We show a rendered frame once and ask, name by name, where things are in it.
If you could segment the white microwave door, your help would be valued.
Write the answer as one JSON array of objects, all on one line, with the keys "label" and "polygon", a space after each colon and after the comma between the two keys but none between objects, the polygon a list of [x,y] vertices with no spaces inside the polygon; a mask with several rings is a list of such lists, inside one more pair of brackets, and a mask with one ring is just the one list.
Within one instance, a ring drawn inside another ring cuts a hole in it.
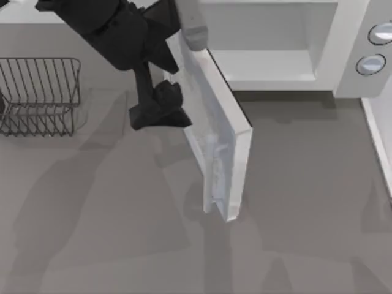
[{"label": "white microwave door", "polygon": [[179,72],[165,77],[179,83],[192,121],[184,133],[203,175],[203,210],[216,206],[231,222],[241,209],[253,127],[208,49],[192,51],[181,32],[168,46]]}]

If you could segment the pale microwave oven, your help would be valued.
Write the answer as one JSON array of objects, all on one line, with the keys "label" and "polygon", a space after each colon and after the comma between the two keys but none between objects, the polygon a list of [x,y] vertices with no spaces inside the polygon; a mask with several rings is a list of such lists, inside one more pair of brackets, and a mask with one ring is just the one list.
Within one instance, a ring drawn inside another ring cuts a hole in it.
[{"label": "pale microwave oven", "polygon": [[[375,97],[392,73],[392,42],[376,46],[371,28],[392,21],[392,0],[202,0],[207,49],[234,91],[329,91]],[[364,56],[386,65],[364,76]]]}]

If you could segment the grey microwave knob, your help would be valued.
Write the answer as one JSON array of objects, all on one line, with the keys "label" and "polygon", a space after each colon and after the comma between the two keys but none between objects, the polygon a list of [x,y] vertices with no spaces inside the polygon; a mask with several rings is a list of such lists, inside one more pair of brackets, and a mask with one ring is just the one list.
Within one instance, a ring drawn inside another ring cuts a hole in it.
[{"label": "grey microwave knob", "polygon": [[356,71],[360,75],[369,76],[377,74],[386,65],[386,58],[383,55],[376,54],[362,57],[356,64]]},{"label": "grey microwave knob", "polygon": [[376,46],[388,45],[392,42],[392,21],[376,24],[368,34],[368,40]]}]

